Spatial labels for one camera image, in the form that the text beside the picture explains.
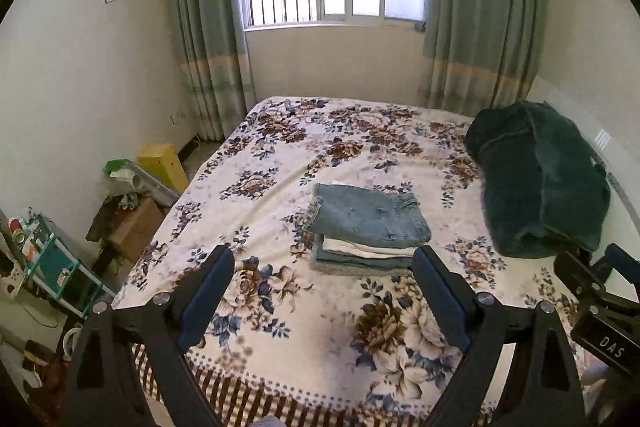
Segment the blue denim shorts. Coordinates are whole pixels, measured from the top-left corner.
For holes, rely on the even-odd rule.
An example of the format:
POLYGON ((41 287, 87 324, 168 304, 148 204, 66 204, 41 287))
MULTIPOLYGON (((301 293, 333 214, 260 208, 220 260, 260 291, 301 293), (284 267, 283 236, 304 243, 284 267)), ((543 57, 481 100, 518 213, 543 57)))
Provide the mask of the blue denim shorts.
POLYGON ((388 194, 346 184, 317 184, 309 230, 382 248, 426 244, 432 232, 412 193, 388 194))

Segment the white bucket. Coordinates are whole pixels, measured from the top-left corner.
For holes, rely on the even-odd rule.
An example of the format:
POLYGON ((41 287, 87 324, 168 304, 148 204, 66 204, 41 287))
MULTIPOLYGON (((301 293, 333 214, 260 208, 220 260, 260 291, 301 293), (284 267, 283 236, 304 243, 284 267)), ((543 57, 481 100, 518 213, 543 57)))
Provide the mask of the white bucket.
POLYGON ((64 334, 62 338, 62 350, 63 359, 66 362, 69 362, 73 358, 81 333, 82 326, 75 325, 64 334))

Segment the dark green plush blanket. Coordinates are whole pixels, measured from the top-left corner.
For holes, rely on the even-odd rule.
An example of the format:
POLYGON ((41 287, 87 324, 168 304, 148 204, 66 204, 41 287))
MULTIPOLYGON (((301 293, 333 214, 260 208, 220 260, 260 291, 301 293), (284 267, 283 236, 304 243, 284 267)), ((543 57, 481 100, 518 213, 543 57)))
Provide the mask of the dark green plush blanket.
POLYGON ((499 254, 599 248, 611 190, 573 121, 547 103, 519 101, 481 110, 464 145, 484 176, 486 227, 499 254))

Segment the teal storage rack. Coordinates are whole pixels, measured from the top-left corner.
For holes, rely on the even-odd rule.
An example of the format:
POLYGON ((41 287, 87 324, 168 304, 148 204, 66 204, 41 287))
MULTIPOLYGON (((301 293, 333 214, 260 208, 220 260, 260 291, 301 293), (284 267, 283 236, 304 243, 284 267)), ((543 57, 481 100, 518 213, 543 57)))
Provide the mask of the teal storage rack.
POLYGON ((76 257, 41 213, 9 220, 13 244, 21 251, 24 281, 32 282, 67 312, 85 319, 99 300, 110 303, 115 293, 76 257))

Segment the brown cardboard box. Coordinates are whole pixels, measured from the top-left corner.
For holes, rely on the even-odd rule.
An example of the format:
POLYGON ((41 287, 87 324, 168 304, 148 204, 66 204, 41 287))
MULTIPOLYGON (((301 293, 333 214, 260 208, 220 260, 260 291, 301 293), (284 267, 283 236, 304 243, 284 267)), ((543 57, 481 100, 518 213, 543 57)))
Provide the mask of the brown cardboard box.
POLYGON ((151 197, 142 198, 134 210, 122 210, 122 219, 107 234, 106 243, 120 257, 137 262, 164 220, 163 213, 151 197))

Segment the yellow box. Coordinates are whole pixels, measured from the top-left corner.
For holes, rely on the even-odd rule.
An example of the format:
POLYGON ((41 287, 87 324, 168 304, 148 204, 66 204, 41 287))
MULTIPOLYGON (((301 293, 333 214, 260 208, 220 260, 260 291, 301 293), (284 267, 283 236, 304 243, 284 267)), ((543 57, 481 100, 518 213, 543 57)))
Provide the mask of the yellow box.
POLYGON ((189 186, 189 179, 171 143, 145 147, 137 156, 137 164, 179 194, 189 186))

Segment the white folded pants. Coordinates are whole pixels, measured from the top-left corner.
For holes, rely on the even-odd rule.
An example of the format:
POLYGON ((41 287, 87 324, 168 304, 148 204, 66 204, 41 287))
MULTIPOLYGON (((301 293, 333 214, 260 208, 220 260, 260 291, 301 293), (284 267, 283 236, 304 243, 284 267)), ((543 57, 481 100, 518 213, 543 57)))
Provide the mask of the white folded pants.
POLYGON ((322 248, 329 253, 352 256, 362 259, 399 259, 413 256, 416 247, 409 248, 388 248, 363 245, 342 241, 341 239, 322 239, 322 248))

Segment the right teal curtain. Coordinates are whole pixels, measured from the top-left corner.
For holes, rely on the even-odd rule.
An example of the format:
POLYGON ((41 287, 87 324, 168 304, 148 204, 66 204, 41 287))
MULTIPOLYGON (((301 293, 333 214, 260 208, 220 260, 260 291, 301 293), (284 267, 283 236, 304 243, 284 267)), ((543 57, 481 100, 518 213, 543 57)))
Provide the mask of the right teal curtain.
POLYGON ((427 0, 420 101, 474 116, 525 98, 546 0, 427 0))

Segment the teal curtain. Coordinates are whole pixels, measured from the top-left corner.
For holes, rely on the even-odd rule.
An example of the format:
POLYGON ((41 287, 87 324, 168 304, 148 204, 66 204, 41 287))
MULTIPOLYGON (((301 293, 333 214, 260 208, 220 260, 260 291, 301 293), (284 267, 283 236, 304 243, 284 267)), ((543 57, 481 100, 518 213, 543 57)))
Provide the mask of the teal curtain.
POLYGON ((169 0, 169 6, 198 133, 226 139, 256 104, 243 0, 169 0))
POLYGON ((525 98, 546 0, 427 0, 420 101, 474 116, 525 98))

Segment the left teal curtain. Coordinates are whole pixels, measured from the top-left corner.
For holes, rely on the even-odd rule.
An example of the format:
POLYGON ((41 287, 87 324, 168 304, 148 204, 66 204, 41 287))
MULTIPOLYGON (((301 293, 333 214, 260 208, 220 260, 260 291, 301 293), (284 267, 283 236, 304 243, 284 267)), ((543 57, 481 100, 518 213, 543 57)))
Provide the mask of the left teal curtain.
POLYGON ((169 0, 169 6, 198 133, 226 139, 256 104, 243 0, 169 0))

